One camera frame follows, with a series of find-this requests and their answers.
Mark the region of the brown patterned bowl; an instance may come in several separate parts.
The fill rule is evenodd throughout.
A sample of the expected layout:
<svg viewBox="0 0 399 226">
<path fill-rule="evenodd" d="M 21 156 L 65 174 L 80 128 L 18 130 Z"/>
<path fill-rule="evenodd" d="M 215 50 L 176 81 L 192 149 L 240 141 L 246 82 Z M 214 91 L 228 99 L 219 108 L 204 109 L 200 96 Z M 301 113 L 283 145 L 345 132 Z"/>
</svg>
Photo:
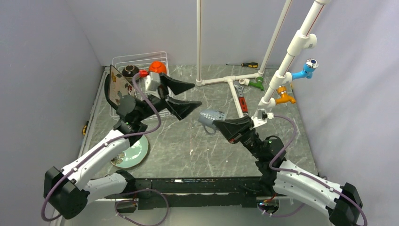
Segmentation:
<svg viewBox="0 0 399 226">
<path fill-rule="evenodd" d="M 135 65 L 127 65 L 122 70 L 122 75 L 124 76 L 124 78 L 126 78 L 127 81 L 131 83 L 134 75 L 139 73 L 139 70 L 140 69 Z"/>
</svg>

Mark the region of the teal square plate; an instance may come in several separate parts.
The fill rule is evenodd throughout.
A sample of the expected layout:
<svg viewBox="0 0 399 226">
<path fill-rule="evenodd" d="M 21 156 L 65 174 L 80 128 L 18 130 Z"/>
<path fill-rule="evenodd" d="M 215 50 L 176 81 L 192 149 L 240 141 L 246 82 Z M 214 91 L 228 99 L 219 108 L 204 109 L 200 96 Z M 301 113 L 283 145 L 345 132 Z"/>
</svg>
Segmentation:
<svg viewBox="0 0 399 226">
<path fill-rule="evenodd" d="M 105 95 L 105 99 L 107 100 L 107 102 L 109 102 L 109 96 L 110 96 L 109 95 L 110 80 L 111 80 L 111 75 L 108 73 L 104 80 L 104 95 Z"/>
</svg>

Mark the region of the beige floral square plate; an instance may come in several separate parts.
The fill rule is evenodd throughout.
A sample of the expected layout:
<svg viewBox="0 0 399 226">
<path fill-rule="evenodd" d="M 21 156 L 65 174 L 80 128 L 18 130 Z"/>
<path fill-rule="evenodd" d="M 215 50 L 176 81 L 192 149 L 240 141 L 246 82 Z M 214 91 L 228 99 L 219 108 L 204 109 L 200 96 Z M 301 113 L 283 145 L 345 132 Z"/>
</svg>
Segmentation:
<svg viewBox="0 0 399 226">
<path fill-rule="evenodd" d="M 135 96 L 133 85 L 113 65 L 110 66 L 110 84 L 108 85 L 109 100 L 119 105 L 122 97 L 126 95 Z"/>
</svg>

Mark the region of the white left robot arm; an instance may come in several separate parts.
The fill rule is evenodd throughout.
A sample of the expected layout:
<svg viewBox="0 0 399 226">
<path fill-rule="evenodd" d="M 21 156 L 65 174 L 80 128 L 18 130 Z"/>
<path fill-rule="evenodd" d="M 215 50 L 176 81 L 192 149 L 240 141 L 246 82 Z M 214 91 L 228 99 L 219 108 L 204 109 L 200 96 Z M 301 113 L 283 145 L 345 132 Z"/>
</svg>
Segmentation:
<svg viewBox="0 0 399 226">
<path fill-rule="evenodd" d="M 149 133 L 143 120 L 167 109 L 182 120 L 201 105 L 200 101 L 174 99 L 194 87 L 193 83 L 173 79 L 164 73 L 146 76 L 146 94 L 117 94 L 118 102 L 110 102 L 119 121 L 106 137 L 72 163 L 45 173 L 44 203 L 51 204 L 60 217 L 71 219 L 89 203 L 109 195 L 128 198 L 137 191 L 136 179 L 125 170 L 94 179 L 94 175 L 111 159 L 130 148 Z"/>
</svg>

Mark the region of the orange plastic bowl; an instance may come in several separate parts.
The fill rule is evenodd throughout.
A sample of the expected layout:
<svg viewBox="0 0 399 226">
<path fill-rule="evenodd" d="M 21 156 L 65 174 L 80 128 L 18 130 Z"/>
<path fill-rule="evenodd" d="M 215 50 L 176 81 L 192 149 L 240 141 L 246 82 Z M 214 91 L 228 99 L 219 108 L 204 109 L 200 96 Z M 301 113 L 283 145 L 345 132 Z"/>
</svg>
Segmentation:
<svg viewBox="0 0 399 226">
<path fill-rule="evenodd" d="M 166 66 L 160 61 L 152 62 L 148 67 L 148 71 L 167 74 Z"/>
</svg>

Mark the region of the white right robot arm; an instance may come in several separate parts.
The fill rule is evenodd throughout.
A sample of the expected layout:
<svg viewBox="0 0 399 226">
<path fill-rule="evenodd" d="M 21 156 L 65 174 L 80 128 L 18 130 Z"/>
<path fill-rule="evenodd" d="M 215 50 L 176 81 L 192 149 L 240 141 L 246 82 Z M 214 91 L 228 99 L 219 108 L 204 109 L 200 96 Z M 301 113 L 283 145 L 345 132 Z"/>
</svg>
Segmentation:
<svg viewBox="0 0 399 226">
<path fill-rule="evenodd" d="M 286 149 L 277 136 L 262 140 L 249 116 L 213 120 L 214 127 L 231 144 L 241 143 L 256 158 L 261 172 L 259 189 L 264 195 L 281 194 L 309 205 L 327 216 L 334 226 L 356 226 L 362 218 L 368 225 L 363 203 L 356 187 L 320 178 L 285 158 Z"/>
</svg>

